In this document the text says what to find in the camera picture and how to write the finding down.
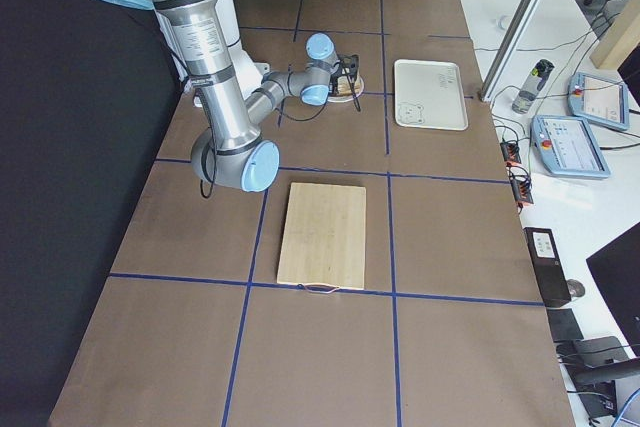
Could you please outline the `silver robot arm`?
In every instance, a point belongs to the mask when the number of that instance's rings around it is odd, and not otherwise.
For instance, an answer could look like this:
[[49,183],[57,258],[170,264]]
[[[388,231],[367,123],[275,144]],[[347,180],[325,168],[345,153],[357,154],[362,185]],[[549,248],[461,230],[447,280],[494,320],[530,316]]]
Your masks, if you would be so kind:
[[192,147],[196,175],[212,185],[266,190],[277,175],[280,154],[275,143],[263,138],[260,124],[287,97],[312,106],[326,103],[339,61],[332,40],[324,33],[312,35],[304,71],[270,72],[250,90],[240,83],[232,58],[242,46],[225,38],[237,23],[221,24],[216,8],[232,0],[102,1],[152,10],[169,23],[169,36],[209,123]]

